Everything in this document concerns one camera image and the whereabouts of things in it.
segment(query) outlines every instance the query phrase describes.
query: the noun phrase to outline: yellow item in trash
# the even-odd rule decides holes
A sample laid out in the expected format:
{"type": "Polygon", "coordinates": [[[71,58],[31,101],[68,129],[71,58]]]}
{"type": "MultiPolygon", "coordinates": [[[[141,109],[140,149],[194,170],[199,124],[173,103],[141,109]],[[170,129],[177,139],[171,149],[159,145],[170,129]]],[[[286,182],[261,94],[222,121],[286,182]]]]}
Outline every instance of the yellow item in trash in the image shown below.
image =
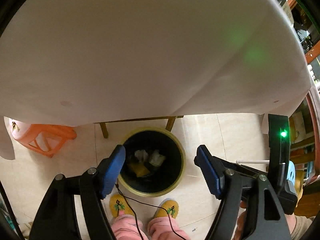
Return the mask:
{"type": "Polygon", "coordinates": [[[129,163],[128,166],[137,175],[138,178],[150,173],[150,171],[143,165],[143,163],[129,163]]]}

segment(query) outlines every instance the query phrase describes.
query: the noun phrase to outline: pink pants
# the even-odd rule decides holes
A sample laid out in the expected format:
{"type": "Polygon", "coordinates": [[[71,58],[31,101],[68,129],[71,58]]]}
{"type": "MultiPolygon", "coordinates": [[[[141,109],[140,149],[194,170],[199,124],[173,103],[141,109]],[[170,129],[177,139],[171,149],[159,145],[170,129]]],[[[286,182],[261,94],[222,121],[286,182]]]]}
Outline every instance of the pink pants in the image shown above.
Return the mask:
{"type": "MultiPolygon", "coordinates": [[[[190,237],[179,228],[177,221],[174,218],[170,218],[170,220],[173,230],[178,235],[190,240],[190,237]]],[[[145,233],[142,232],[142,222],[140,220],[138,220],[138,226],[143,239],[148,240],[145,233]]],[[[136,227],[136,220],[132,215],[118,216],[111,228],[117,240],[141,240],[136,227]]],[[[182,238],[172,232],[168,217],[158,217],[151,220],[148,224],[148,233],[152,237],[152,240],[182,240],[182,238]]]]}

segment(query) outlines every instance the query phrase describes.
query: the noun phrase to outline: white pipe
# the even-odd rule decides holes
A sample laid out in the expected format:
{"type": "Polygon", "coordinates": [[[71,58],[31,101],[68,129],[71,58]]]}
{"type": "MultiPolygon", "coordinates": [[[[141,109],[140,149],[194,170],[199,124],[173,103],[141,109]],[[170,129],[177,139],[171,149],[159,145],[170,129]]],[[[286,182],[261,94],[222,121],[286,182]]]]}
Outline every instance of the white pipe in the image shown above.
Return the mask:
{"type": "Polygon", "coordinates": [[[243,161],[243,160],[236,160],[238,164],[269,164],[269,160],[262,160],[262,161],[243,161]]]}

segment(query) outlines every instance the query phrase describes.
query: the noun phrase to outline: metal screw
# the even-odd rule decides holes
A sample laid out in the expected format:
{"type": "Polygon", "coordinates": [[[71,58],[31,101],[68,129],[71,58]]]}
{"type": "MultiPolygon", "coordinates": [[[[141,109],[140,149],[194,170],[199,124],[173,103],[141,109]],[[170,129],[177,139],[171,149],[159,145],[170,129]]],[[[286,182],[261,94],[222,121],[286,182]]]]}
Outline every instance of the metal screw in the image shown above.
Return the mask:
{"type": "Polygon", "coordinates": [[[262,181],[266,181],[267,180],[267,176],[263,175],[263,174],[260,174],[259,175],[259,179],[261,179],[262,181]]]}
{"type": "Polygon", "coordinates": [[[226,169],[226,174],[232,176],[235,174],[235,171],[233,169],[226,169]]]}
{"type": "Polygon", "coordinates": [[[55,178],[55,180],[62,180],[63,179],[63,174],[58,174],[54,178],[55,178]]]}
{"type": "Polygon", "coordinates": [[[93,174],[95,174],[97,172],[97,169],[96,168],[90,168],[90,169],[88,169],[88,174],[90,174],[90,175],[93,175],[93,174]]]}

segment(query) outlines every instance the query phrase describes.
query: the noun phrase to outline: green led light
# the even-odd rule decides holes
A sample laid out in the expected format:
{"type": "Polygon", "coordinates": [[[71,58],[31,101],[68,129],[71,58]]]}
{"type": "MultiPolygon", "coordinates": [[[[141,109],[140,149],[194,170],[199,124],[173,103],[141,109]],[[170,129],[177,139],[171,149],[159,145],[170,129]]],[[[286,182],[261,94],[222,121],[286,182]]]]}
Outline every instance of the green led light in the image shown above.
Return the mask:
{"type": "Polygon", "coordinates": [[[286,136],[287,136],[287,134],[288,134],[288,133],[287,133],[287,131],[286,131],[286,130],[284,130],[283,132],[281,132],[281,133],[280,133],[280,135],[281,135],[282,137],[286,137],[286,136]]]}

